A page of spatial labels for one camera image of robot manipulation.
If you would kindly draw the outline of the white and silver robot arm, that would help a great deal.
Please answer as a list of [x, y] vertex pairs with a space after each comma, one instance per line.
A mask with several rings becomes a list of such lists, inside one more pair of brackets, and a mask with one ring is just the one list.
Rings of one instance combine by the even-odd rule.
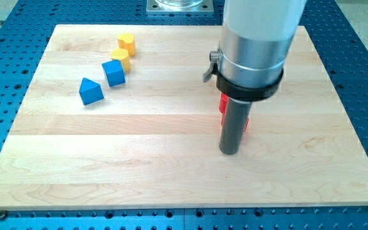
[[305, 5], [306, 0], [226, 0], [219, 72], [245, 88], [274, 83]]

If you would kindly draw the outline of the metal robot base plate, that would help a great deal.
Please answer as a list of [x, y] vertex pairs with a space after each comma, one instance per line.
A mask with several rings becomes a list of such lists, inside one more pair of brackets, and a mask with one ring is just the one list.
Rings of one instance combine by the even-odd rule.
[[213, 13], [212, 0], [147, 0], [148, 13]]

